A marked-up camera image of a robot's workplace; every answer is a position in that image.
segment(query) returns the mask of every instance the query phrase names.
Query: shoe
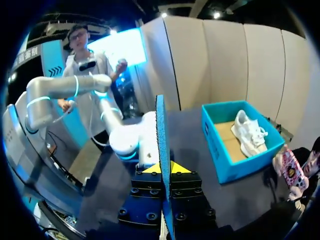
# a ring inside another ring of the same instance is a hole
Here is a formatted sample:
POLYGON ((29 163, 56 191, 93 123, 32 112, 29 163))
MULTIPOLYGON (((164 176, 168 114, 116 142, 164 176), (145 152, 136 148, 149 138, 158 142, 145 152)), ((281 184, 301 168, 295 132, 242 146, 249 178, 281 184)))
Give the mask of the shoe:
POLYGON ((265 144, 268 132, 259 126, 257 119, 251 120, 245 111, 240 110, 237 113, 231 131, 240 141, 241 151, 247 158, 268 150, 265 144))

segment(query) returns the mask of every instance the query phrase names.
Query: pink phone case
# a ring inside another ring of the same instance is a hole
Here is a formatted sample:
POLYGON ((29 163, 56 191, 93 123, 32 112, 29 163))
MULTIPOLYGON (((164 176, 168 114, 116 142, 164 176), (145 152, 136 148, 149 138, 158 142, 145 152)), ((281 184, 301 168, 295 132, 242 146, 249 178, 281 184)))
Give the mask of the pink phone case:
POLYGON ((302 170, 295 155, 290 149, 287 149, 282 154, 282 168, 281 173, 288 184, 289 188, 296 186, 301 190, 306 188, 305 174, 302 170))

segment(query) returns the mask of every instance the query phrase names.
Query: man's hand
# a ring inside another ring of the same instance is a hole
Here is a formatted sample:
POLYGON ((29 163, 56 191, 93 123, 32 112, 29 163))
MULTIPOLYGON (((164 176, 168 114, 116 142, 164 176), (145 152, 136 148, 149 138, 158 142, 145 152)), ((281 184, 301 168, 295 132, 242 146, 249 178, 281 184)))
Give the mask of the man's hand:
POLYGON ((65 113, 71 107, 72 104, 67 100, 58 99, 58 105, 60 108, 62 108, 62 111, 65 113))
POLYGON ((115 71, 117 75, 122 74, 128 67, 128 63, 125 59, 120 59, 118 61, 118 65, 115 67, 115 71))

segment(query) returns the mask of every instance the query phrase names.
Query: glasses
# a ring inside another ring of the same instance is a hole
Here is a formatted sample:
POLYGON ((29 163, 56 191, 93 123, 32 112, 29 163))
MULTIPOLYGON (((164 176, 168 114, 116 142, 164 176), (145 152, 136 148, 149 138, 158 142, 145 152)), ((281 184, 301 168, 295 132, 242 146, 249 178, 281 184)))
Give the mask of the glasses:
POLYGON ((77 40, 77 38, 81 38, 83 35, 85 35, 85 31, 80 31, 77 35, 71 36, 70 37, 70 42, 74 42, 77 40))

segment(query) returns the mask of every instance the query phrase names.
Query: table surface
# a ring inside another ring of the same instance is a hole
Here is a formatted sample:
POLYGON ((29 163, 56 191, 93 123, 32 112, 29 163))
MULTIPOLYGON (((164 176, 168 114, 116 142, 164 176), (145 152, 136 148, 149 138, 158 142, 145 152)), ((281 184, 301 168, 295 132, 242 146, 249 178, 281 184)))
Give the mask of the table surface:
MULTIPOLYGON (((221 185, 207 141, 201 128, 201 109, 168 112, 170 148, 174 161, 190 171, 197 171, 202 189, 216 210, 219 227, 231 225, 237 230, 270 209, 271 203, 284 200, 289 191, 283 178, 271 180, 270 167, 237 181, 221 185)), ((138 122, 131 119, 129 124, 138 122)), ((131 189, 136 163, 123 163, 110 149, 105 149, 87 182, 76 228, 80 232, 97 229, 102 220, 118 222, 118 210, 131 189)))

